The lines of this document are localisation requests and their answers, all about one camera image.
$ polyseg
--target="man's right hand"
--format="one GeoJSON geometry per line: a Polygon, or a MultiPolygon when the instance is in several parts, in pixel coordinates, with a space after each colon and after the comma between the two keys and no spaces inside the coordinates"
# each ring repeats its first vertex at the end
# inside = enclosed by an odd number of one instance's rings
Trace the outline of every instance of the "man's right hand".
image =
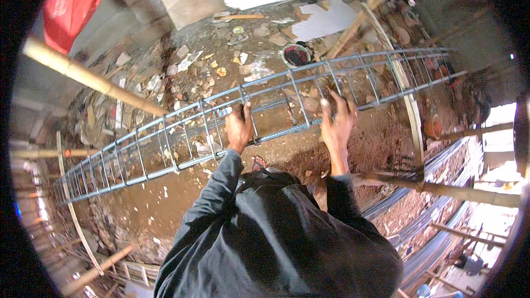
{"type": "Polygon", "coordinates": [[[348,138],[357,121],[357,108],[351,101],[346,101],[335,92],[330,91],[336,101],[337,114],[331,117],[331,106],[322,98],[322,139],[328,147],[331,160],[331,175],[344,175],[350,171],[348,166],[348,138]]]}
{"type": "Polygon", "coordinates": [[[247,102],[232,107],[232,113],[226,117],[225,126],[229,136],[229,149],[234,149],[239,155],[252,139],[252,118],[250,117],[251,105],[247,102]]]}

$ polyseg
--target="wooden post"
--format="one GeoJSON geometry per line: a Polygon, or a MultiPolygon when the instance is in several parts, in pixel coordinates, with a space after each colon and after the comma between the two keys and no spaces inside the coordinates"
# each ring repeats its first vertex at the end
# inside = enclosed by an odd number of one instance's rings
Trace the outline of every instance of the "wooden post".
{"type": "Polygon", "coordinates": [[[453,197],[454,199],[460,199],[476,203],[486,203],[496,206],[511,207],[514,209],[519,207],[521,197],[520,195],[502,194],[477,189],[465,189],[456,186],[436,184],[430,182],[425,182],[423,184],[422,190],[437,195],[453,197]]]}
{"type": "Polygon", "coordinates": [[[439,140],[455,140],[465,136],[482,135],[488,132],[513,129],[513,122],[497,124],[487,128],[478,128],[471,130],[459,131],[456,133],[440,136],[439,140]]]}
{"type": "Polygon", "coordinates": [[[167,110],[153,104],[150,99],[144,99],[114,85],[103,76],[93,73],[82,64],[75,62],[73,59],[70,59],[68,56],[65,56],[57,50],[52,49],[36,37],[28,37],[22,52],[35,61],[40,62],[43,65],[88,86],[89,88],[99,91],[103,95],[121,100],[124,103],[128,103],[131,106],[142,109],[156,116],[163,116],[168,113],[167,110]]]}
{"type": "MultiPolygon", "coordinates": [[[[368,8],[370,10],[374,10],[377,8],[377,6],[382,4],[384,1],[385,0],[368,0],[367,1],[368,8]]],[[[328,59],[333,59],[339,54],[339,52],[342,50],[342,48],[348,42],[348,40],[351,37],[356,35],[357,30],[359,29],[359,27],[362,25],[362,23],[367,17],[368,16],[364,11],[359,12],[355,20],[350,24],[348,29],[342,32],[341,36],[339,37],[339,39],[337,40],[333,48],[328,52],[328,55],[327,55],[328,59]]]]}
{"type": "MultiPolygon", "coordinates": [[[[61,146],[61,131],[57,131],[56,133],[56,142],[57,142],[57,157],[59,159],[59,171],[61,173],[61,176],[63,176],[65,174],[65,165],[63,162],[63,148],[61,146]]],[[[66,185],[66,182],[61,181],[61,184],[63,185],[63,191],[65,193],[66,200],[70,200],[70,191],[68,189],[68,186],[66,185]]],[[[68,209],[70,210],[71,219],[74,222],[75,229],[77,231],[77,234],[79,235],[79,238],[81,239],[81,242],[83,242],[83,246],[86,250],[86,253],[89,255],[90,260],[92,261],[92,264],[94,265],[96,270],[99,272],[101,276],[103,276],[104,275],[103,269],[97,263],[96,257],[94,256],[94,253],[92,253],[89,243],[86,241],[85,235],[83,234],[83,231],[81,230],[81,226],[79,225],[79,221],[77,220],[77,215],[75,214],[74,205],[72,205],[71,203],[68,203],[68,209]]]]}
{"type": "MultiPolygon", "coordinates": [[[[383,44],[383,48],[385,50],[394,50],[394,46],[392,46],[392,42],[390,42],[390,39],[388,39],[385,31],[383,30],[381,24],[377,20],[377,17],[372,13],[370,8],[367,4],[362,3],[362,10],[368,17],[368,21],[375,29],[375,32],[377,36],[381,39],[381,42],[383,44]]],[[[410,87],[409,80],[407,79],[407,75],[405,74],[405,70],[403,69],[403,66],[401,65],[401,62],[398,61],[398,55],[394,54],[391,56],[392,60],[388,64],[391,65],[391,69],[395,71],[396,74],[396,80],[399,83],[399,87],[402,89],[407,89],[410,87]]],[[[407,108],[407,115],[409,117],[410,122],[410,129],[412,130],[412,142],[414,143],[414,159],[415,159],[415,165],[420,167],[425,162],[425,157],[423,155],[423,139],[421,137],[421,120],[420,120],[420,112],[418,110],[418,104],[416,103],[416,100],[414,100],[414,97],[412,95],[407,95],[403,97],[403,100],[405,101],[405,107],[407,108]]]]}
{"type": "Polygon", "coordinates": [[[453,289],[458,290],[458,291],[462,291],[468,297],[472,296],[472,294],[468,290],[462,289],[462,288],[459,288],[459,287],[455,286],[451,282],[447,281],[444,278],[441,278],[440,276],[436,275],[435,273],[431,272],[430,270],[427,270],[426,273],[429,274],[430,276],[433,276],[437,280],[440,280],[442,283],[446,284],[448,287],[453,288],[453,289]]]}
{"type": "Polygon", "coordinates": [[[103,298],[110,298],[112,293],[118,288],[118,285],[119,285],[118,282],[114,283],[114,285],[109,289],[109,291],[107,291],[107,293],[103,296],[103,298]]]}
{"type": "Polygon", "coordinates": [[[443,224],[430,223],[429,225],[431,227],[435,228],[435,229],[446,231],[446,232],[448,232],[448,233],[450,233],[452,235],[457,235],[457,236],[460,236],[460,237],[463,237],[463,238],[466,238],[466,239],[470,239],[473,242],[480,242],[480,243],[484,243],[484,244],[487,244],[487,245],[493,245],[493,246],[500,247],[500,248],[504,247],[504,243],[495,242],[493,240],[489,240],[489,239],[485,239],[485,238],[480,238],[480,237],[477,237],[477,236],[469,235],[466,232],[449,228],[449,227],[447,227],[447,226],[445,226],[443,224]]]}
{"type": "Polygon", "coordinates": [[[502,194],[491,191],[466,189],[457,186],[431,183],[431,182],[412,182],[399,177],[379,175],[376,173],[358,174],[357,178],[369,180],[372,185],[394,184],[397,186],[415,189],[419,192],[427,191],[432,194],[452,197],[464,201],[486,203],[495,206],[504,206],[518,208],[520,195],[502,194]]]}
{"type": "MultiPolygon", "coordinates": [[[[128,255],[134,248],[134,245],[131,244],[128,247],[124,248],[122,251],[119,251],[111,255],[107,260],[101,263],[101,269],[107,270],[124,256],[128,255]]],[[[72,281],[65,285],[61,289],[63,296],[70,296],[71,294],[77,292],[77,290],[83,288],[85,285],[90,283],[93,279],[99,274],[96,268],[90,269],[88,272],[81,275],[77,280],[72,281]]]]}
{"type": "MultiPolygon", "coordinates": [[[[85,149],[76,149],[76,150],[66,150],[63,153],[63,156],[67,158],[70,156],[91,156],[98,153],[99,150],[85,150],[85,149]]],[[[57,156],[57,150],[16,150],[10,152],[11,156],[14,158],[21,159],[39,159],[39,158],[55,158],[57,156]]]]}

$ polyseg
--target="red plastic bag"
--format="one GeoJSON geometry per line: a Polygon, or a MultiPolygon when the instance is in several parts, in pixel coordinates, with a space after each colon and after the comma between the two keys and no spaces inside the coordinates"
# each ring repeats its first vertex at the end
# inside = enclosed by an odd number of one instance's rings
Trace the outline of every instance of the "red plastic bag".
{"type": "Polygon", "coordinates": [[[75,38],[89,22],[101,0],[46,0],[44,40],[63,54],[70,52],[75,38]]]}

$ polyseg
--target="bucket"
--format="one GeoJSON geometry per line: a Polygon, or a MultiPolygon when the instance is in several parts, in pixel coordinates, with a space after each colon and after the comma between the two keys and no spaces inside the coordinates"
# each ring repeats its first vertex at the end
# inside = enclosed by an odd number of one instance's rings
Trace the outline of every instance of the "bucket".
{"type": "Polygon", "coordinates": [[[441,136],[441,120],[438,114],[429,117],[423,122],[423,131],[425,134],[435,140],[439,139],[441,136]]]}
{"type": "Polygon", "coordinates": [[[305,47],[299,44],[288,44],[282,49],[282,60],[290,69],[293,69],[310,63],[311,55],[305,47]]]}

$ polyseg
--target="dark jacket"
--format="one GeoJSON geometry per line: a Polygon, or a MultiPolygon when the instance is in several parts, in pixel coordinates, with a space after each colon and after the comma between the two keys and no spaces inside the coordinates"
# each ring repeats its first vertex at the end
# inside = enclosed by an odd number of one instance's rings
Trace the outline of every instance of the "dark jacket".
{"type": "Polygon", "coordinates": [[[401,258],[361,217],[349,175],[329,177],[328,211],[285,172],[255,173],[229,149],[182,218],[155,297],[390,297],[401,258]]]}

